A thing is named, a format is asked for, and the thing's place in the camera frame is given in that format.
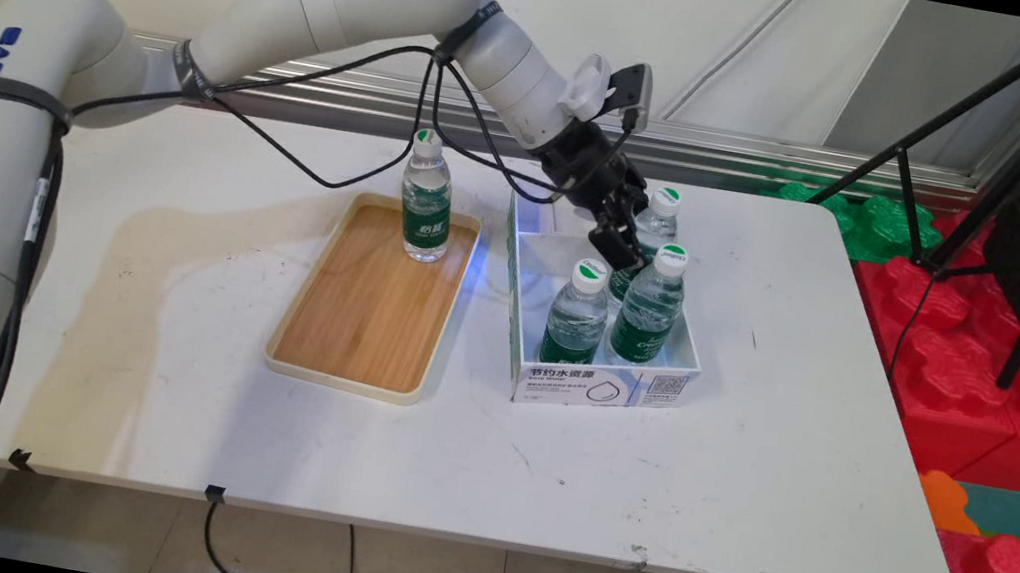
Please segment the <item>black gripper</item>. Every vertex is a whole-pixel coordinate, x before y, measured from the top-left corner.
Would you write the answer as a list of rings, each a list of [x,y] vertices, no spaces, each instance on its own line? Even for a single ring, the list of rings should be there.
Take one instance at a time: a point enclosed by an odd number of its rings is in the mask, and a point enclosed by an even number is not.
[[[554,191],[532,202],[569,200],[590,212],[596,226],[588,240],[613,270],[646,265],[635,218],[649,206],[649,183],[621,151],[624,137],[609,140],[596,123],[573,121],[540,145],[537,160]]]

